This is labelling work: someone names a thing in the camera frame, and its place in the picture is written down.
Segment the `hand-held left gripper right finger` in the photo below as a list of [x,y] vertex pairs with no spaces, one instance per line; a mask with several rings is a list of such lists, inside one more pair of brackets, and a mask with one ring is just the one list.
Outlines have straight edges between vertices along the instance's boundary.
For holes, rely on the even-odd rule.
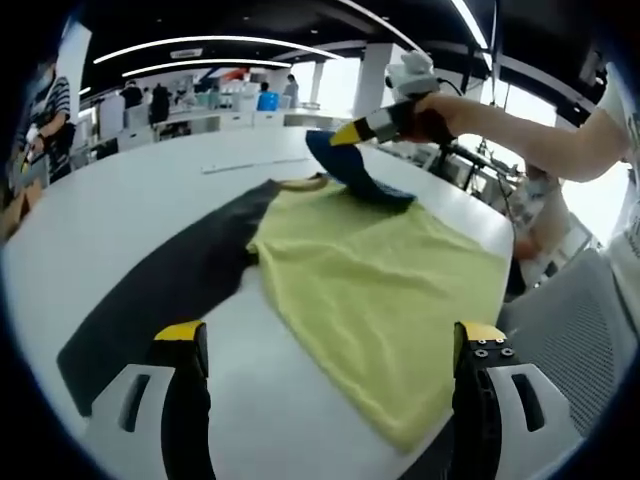
[[546,479],[582,443],[564,394],[492,325],[454,327],[454,479]]

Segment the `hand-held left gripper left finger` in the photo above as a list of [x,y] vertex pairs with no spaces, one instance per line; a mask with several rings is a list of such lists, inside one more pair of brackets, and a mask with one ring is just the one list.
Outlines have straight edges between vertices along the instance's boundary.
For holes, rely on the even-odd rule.
[[114,479],[213,479],[207,329],[160,331],[144,362],[129,364],[92,404],[87,451]]

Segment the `person's right hand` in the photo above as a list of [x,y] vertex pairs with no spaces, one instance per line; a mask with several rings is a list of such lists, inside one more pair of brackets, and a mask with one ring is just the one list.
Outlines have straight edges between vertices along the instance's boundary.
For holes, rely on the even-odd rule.
[[463,133],[468,102],[459,96],[427,94],[414,105],[406,138],[417,143],[447,145]]

